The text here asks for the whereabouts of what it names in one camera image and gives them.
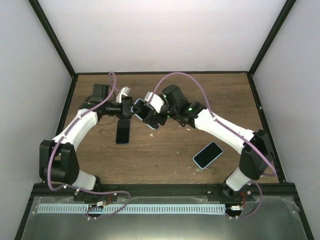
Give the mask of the metal front plate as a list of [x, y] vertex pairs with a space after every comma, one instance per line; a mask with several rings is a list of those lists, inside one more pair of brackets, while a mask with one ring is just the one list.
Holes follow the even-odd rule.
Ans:
[[[37, 213], [39, 204], [86, 204], [71, 197], [36, 197], [23, 240], [305, 240], [291, 197], [255, 197], [239, 217], [230, 214]], [[135, 197], [111, 204], [219, 204], [197, 197]]]

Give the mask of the black enclosure frame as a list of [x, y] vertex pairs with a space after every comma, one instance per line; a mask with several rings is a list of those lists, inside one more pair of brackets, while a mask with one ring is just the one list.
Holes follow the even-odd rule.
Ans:
[[[155, 73], [246, 71], [254, 63], [283, 0], [38, 0], [74, 70]], [[13, 2], [19, 23], [11, 84], [12, 115], [27, 147], [17, 185], [38, 180], [36, 144], [57, 129], [71, 75], [32, 1]]]

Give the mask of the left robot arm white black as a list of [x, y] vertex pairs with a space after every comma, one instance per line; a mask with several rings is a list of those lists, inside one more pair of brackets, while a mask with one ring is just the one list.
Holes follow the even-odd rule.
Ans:
[[133, 103], [128, 96], [130, 89], [124, 87], [115, 101], [110, 101], [114, 94], [112, 87], [96, 83], [93, 92], [79, 107], [76, 116], [68, 126], [52, 140], [43, 140], [39, 146], [39, 176], [47, 183], [58, 182], [63, 186], [83, 189], [89, 201], [97, 202], [102, 196], [99, 177], [80, 169], [77, 148], [83, 138], [103, 116], [119, 119], [119, 127], [130, 125], [133, 114], [142, 108]]

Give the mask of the blue phone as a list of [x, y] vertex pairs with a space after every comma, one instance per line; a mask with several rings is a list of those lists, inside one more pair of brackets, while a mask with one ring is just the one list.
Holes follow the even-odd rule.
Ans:
[[119, 119], [116, 129], [116, 144], [128, 144], [130, 141], [131, 121], [129, 119]]

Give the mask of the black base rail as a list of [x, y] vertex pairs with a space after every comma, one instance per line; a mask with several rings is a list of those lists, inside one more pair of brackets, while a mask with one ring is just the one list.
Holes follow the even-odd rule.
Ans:
[[[294, 183], [261, 183], [262, 195], [292, 197], [299, 199], [298, 192]], [[258, 187], [253, 183], [243, 187], [239, 193], [224, 193], [226, 187], [222, 183], [216, 184], [102, 184], [102, 192], [126, 191], [131, 197], [197, 197], [206, 198], [210, 202], [236, 203], [243, 199], [244, 193], [246, 200], [252, 200], [260, 195]], [[37, 183], [33, 186], [30, 198], [35, 197], [73, 197], [75, 201], [85, 203], [96, 203], [108, 200], [108, 195], [97, 195], [85, 192], [75, 194], [72, 188], [51, 191], [44, 183]]]

